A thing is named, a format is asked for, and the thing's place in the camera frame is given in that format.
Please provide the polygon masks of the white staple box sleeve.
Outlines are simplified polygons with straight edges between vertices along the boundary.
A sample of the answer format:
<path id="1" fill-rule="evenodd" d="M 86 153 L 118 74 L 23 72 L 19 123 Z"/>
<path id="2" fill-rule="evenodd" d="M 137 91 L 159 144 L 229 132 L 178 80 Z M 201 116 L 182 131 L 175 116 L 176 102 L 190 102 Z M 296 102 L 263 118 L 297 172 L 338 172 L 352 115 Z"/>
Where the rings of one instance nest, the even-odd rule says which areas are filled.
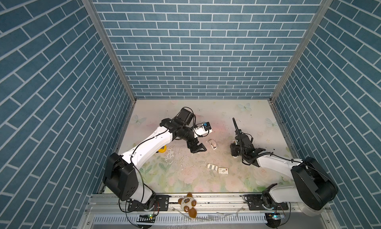
<path id="1" fill-rule="evenodd" d="M 219 167 L 218 173 L 219 174 L 229 174 L 229 170 L 228 170 L 228 168 Z"/>

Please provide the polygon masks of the cardboard staple tray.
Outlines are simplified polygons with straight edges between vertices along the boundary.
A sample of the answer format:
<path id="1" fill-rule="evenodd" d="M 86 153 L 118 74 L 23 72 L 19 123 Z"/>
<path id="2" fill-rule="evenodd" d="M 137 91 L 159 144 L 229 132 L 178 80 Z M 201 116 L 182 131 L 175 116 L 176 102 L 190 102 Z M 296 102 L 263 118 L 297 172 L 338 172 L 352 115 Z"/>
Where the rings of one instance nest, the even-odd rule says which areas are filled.
<path id="1" fill-rule="evenodd" d="M 211 163 L 208 163 L 208 164 L 207 164 L 207 168 L 208 168 L 208 169 L 211 169 L 211 170 L 218 171 L 218 166 L 217 166 L 217 165 L 214 165 L 214 164 L 211 164 Z"/>

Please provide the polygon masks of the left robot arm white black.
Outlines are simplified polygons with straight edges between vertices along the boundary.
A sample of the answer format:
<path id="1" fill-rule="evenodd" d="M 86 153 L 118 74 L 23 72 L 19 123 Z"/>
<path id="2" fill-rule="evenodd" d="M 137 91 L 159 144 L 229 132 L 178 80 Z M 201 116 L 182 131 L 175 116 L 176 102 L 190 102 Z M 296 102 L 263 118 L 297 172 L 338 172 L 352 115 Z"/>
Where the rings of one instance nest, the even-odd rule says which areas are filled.
<path id="1" fill-rule="evenodd" d="M 206 147 L 198 141 L 212 132 L 209 122 L 195 123 L 196 116 L 189 107 L 184 107 L 172 119 L 165 118 L 159 127 L 144 141 L 122 154 L 113 153 L 106 159 L 102 182 L 121 201 L 135 200 L 151 207 L 155 192 L 140 175 L 140 168 L 161 148 L 175 139 L 186 141 L 191 153 L 205 152 Z"/>

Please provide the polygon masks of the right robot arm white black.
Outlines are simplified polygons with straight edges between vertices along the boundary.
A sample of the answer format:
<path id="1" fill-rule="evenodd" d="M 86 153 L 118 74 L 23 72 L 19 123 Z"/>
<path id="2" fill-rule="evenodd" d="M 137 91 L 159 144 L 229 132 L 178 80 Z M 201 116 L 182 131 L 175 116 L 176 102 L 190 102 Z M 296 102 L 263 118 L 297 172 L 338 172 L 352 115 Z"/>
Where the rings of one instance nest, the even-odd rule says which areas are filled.
<path id="1" fill-rule="evenodd" d="M 243 164 L 270 169 L 294 181 L 293 186 L 281 186 L 278 183 L 268 186 L 262 192 L 262 201 L 266 208 L 289 202 L 301 203 L 309 210 L 319 211 L 339 191 L 337 184 L 315 158 L 286 158 L 262 148 L 255 148 L 253 137 L 240 129 L 236 130 L 235 143 L 230 145 L 230 149 L 232 156 L 241 156 Z"/>

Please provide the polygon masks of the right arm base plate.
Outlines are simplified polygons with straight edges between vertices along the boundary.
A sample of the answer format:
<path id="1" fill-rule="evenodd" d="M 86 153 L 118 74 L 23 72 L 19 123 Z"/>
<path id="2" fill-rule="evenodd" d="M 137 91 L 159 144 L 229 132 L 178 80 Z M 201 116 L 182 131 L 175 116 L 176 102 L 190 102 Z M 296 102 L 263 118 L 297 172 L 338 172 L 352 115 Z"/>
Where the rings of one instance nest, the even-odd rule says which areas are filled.
<path id="1" fill-rule="evenodd" d="M 276 203 L 270 196 L 263 195 L 261 193 L 245 194 L 242 198 L 248 204 L 250 211 L 286 211 L 289 209 L 289 205 L 287 203 Z"/>

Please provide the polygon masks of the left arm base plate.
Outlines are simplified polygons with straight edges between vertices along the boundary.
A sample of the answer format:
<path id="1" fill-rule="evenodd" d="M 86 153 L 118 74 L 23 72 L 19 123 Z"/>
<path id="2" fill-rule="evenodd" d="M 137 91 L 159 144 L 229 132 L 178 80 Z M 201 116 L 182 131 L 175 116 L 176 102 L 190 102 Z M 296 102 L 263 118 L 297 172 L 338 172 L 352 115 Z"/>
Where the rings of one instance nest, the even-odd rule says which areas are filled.
<path id="1" fill-rule="evenodd" d="M 130 199 L 128 206 L 128 211 L 153 211 L 155 207 L 155 211 L 168 211 L 169 206 L 169 195 L 152 195 L 146 203 L 141 203 L 139 200 Z"/>

